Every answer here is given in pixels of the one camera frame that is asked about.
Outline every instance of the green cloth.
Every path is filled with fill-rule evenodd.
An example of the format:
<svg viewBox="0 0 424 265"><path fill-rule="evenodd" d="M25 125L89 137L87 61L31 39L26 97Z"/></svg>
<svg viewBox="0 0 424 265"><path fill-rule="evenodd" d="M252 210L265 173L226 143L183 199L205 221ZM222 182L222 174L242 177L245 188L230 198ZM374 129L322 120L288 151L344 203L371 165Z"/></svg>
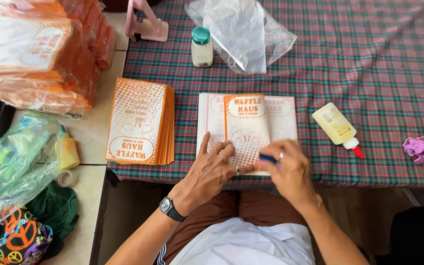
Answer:
<svg viewBox="0 0 424 265"><path fill-rule="evenodd" d="M59 187L52 181L26 207L37 221L50 226L53 231L53 240L41 260L58 255L63 249L63 238L74 229L79 218L76 214L78 202L74 190Z"/></svg>

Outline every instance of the wristwatch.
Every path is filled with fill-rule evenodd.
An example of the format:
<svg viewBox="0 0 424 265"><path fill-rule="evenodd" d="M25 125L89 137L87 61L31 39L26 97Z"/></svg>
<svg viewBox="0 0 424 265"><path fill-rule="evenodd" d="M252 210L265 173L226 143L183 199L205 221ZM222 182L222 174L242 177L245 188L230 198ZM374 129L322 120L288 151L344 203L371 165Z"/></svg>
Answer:
<svg viewBox="0 0 424 265"><path fill-rule="evenodd" d="M168 198L168 197L164 197L161 202L160 202L160 211L162 211L162 213L166 214L167 216L169 216L171 219L175 220L175 221L179 221L182 222L185 220L185 218L182 215L180 215L178 213L178 211L176 211L176 209L174 208L173 205L173 200Z"/></svg>

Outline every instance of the watch face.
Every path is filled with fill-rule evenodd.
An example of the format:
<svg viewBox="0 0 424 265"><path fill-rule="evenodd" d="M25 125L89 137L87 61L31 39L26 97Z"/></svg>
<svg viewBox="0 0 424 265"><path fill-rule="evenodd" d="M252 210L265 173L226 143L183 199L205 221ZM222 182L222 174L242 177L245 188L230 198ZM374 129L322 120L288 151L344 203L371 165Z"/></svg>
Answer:
<svg viewBox="0 0 424 265"><path fill-rule="evenodd" d="M164 198L160 203L160 210L166 212L171 207L171 201L167 198Z"/></svg>

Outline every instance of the pink phone stand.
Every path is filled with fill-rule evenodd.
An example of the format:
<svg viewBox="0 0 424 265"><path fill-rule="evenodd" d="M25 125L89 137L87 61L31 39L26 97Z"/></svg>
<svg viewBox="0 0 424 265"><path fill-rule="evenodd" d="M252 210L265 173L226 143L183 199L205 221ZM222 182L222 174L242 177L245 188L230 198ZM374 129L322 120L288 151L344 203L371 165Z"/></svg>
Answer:
<svg viewBox="0 0 424 265"><path fill-rule="evenodd" d="M148 19L137 22L133 9L142 10ZM157 18L146 0L129 0L125 35L135 41L133 34L140 33L144 40L166 41L168 39L168 23Z"/></svg>

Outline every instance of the teal bottle cap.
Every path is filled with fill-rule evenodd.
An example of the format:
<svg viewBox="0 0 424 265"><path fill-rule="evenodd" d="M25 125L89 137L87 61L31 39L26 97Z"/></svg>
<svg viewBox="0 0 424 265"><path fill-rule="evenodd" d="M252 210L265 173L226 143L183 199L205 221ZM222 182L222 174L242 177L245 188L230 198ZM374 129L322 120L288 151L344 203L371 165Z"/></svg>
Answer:
<svg viewBox="0 0 424 265"><path fill-rule="evenodd" d="M192 30L192 40L198 45L208 44L211 41L211 32L203 26L195 27Z"/></svg>

